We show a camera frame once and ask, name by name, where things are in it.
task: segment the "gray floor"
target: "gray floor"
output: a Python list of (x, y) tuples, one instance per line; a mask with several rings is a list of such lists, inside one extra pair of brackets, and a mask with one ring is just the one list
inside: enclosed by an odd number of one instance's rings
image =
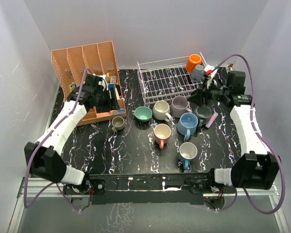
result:
[[(271, 209), (268, 196), (253, 199), (261, 208)], [(276, 233), (279, 229), (275, 216), (257, 212), (247, 197), (238, 197), (234, 206), (218, 214), (185, 203), (92, 205), (78, 214), (63, 198), (39, 198), (24, 211), (18, 232)]]

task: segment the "marble pattern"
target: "marble pattern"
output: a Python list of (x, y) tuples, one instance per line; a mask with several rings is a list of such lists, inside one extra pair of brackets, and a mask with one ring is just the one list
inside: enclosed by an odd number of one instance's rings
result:
[[(164, 149), (160, 150), (154, 141), (154, 128), (166, 122), (154, 118), (145, 123), (136, 120), (131, 111), (143, 106), (137, 70), (120, 70), (119, 76), (128, 113), (124, 129), (114, 133), (110, 120), (77, 127), (64, 147), (63, 160), (90, 174), (183, 172), (178, 149), (184, 141), (177, 132), (178, 119), (168, 123), (172, 136)], [(215, 80), (221, 79), (225, 83), (226, 76), (226, 70), (220, 69)], [(62, 106), (63, 93), (60, 88), (52, 121)], [(196, 107), (193, 103), (190, 106), (192, 109)], [(226, 107), (217, 101), (212, 101), (209, 106), (219, 116), (209, 129), (196, 132), (189, 140), (196, 145), (198, 155), (185, 172), (207, 172), (212, 167), (231, 167), (240, 158), (238, 135)]]

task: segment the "pink marker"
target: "pink marker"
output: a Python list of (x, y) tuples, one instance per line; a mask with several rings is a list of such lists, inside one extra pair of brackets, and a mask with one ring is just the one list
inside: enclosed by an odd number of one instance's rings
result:
[(217, 116), (218, 114), (216, 112), (211, 116), (210, 121), (205, 125), (207, 129), (210, 128), (210, 126), (212, 125), (214, 120), (217, 118)]

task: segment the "purple mug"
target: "purple mug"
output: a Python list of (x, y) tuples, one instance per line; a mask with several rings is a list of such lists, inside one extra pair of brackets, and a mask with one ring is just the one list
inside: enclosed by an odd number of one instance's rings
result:
[(170, 114), (175, 118), (180, 118), (185, 113), (192, 113), (187, 99), (184, 96), (174, 97), (170, 105)]

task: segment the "teal bowl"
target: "teal bowl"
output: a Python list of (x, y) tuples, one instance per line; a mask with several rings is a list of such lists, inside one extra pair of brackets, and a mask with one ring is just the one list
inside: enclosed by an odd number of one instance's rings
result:
[(132, 113), (135, 115), (135, 117), (140, 121), (148, 121), (152, 117), (152, 110), (148, 107), (138, 107), (136, 110), (132, 110)]

